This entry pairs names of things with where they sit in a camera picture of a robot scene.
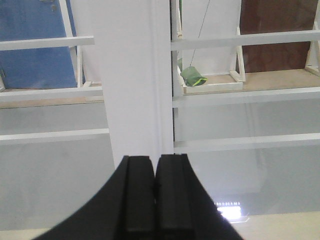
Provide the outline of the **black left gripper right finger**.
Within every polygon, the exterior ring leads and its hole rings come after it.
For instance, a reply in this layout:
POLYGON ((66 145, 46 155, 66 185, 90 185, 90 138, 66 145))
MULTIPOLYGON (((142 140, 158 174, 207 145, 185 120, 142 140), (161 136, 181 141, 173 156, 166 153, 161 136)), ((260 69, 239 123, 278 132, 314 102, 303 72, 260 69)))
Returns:
POLYGON ((186 154, 163 154, 155 175, 159 240, 241 240, 218 211, 186 154))

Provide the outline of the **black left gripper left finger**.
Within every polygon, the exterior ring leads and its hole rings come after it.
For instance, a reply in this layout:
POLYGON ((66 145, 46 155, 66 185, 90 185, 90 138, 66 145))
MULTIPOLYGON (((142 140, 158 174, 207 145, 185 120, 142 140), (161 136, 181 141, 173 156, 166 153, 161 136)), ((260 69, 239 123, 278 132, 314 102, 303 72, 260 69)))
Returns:
POLYGON ((124 156, 103 187, 38 240, 154 240, 154 170, 148 156, 124 156))

